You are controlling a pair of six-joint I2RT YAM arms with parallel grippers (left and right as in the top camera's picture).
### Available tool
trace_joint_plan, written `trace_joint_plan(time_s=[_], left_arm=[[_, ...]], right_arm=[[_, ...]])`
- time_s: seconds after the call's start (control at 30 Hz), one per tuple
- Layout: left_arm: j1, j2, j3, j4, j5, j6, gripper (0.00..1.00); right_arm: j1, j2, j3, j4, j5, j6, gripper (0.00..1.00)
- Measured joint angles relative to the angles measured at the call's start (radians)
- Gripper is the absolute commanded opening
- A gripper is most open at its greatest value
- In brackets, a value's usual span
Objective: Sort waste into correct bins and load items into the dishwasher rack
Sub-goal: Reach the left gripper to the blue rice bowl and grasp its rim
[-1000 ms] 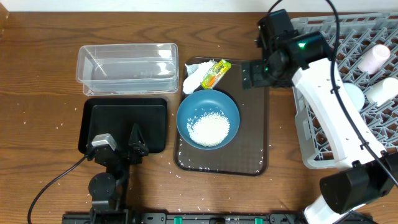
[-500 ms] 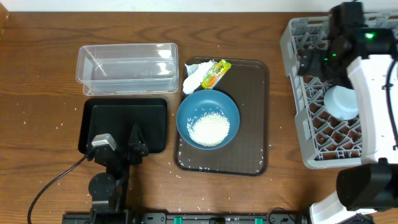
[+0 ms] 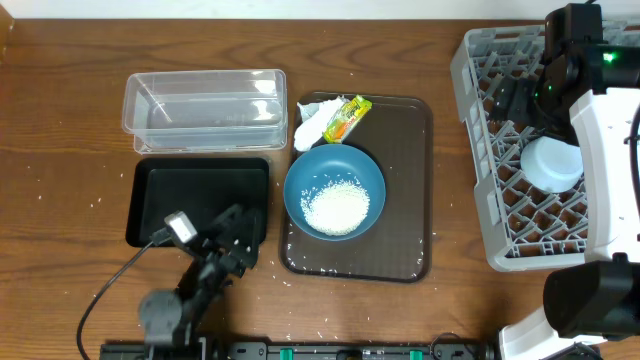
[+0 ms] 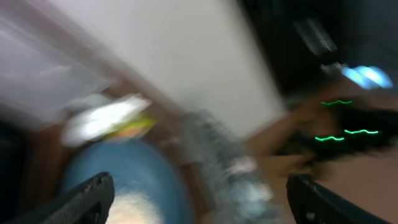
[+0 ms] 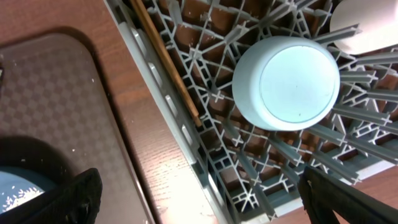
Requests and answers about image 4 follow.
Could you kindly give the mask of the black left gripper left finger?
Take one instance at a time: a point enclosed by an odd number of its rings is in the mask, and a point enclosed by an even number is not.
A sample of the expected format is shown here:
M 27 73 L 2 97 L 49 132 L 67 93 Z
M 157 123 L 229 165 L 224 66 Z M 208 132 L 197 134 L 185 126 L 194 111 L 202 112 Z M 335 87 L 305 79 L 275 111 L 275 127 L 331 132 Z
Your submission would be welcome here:
M 6 224 L 105 224 L 113 201 L 113 178 L 108 172 L 100 172 Z

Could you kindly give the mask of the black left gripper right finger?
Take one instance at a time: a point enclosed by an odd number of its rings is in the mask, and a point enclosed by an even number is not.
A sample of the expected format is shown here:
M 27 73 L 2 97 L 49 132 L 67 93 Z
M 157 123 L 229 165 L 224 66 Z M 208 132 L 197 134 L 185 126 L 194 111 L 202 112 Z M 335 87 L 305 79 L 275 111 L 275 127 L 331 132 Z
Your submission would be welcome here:
M 389 224 L 316 183 L 307 174 L 289 176 L 286 188 L 297 224 Z

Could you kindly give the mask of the pile of white rice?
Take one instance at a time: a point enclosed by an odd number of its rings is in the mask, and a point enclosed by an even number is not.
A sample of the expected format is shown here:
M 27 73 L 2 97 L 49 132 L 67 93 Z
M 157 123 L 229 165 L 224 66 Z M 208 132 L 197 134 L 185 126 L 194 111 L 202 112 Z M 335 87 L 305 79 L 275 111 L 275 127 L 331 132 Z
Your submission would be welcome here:
M 124 192 L 116 195 L 106 224 L 162 224 L 159 208 L 146 195 Z

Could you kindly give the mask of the large dark blue bowl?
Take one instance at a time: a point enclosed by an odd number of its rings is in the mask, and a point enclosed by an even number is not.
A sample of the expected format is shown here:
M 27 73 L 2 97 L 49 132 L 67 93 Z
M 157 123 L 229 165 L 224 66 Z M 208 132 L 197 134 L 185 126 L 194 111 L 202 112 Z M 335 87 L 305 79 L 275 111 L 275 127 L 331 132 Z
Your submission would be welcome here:
M 141 140 L 102 141 L 78 153 L 60 185 L 67 192 L 100 172 L 109 172 L 114 197 L 124 192 L 146 195 L 159 208 L 162 224 L 194 224 L 193 204 L 178 171 L 154 147 Z

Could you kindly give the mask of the white tissue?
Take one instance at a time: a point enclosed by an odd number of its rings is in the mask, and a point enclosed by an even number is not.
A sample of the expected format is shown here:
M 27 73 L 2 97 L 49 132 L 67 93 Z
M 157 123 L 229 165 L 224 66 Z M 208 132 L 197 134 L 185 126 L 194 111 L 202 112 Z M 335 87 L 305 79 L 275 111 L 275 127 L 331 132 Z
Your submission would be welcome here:
M 61 142 L 66 147 L 78 147 L 97 140 L 135 118 L 151 104 L 151 100 L 136 94 L 84 110 L 66 122 Z

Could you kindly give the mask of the green yellow snack wrapper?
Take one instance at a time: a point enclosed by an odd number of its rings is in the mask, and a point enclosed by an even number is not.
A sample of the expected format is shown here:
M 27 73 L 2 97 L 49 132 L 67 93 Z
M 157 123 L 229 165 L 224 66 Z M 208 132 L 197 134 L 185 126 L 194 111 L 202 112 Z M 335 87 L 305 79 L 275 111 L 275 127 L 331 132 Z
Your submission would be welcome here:
M 146 114 L 139 114 L 128 122 L 120 124 L 112 129 L 104 138 L 106 140 L 139 139 L 148 133 L 156 124 L 156 121 Z

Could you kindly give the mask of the clear plastic bin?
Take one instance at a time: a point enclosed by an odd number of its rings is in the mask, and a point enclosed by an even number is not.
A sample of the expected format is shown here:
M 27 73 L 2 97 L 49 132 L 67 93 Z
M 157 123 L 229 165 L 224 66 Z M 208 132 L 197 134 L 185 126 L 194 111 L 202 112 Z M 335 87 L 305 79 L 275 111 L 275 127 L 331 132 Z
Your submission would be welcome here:
M 1 18 L 1 118 L 6 121 L 40 129 L 61 120 L 72 101 L 110 83 Z

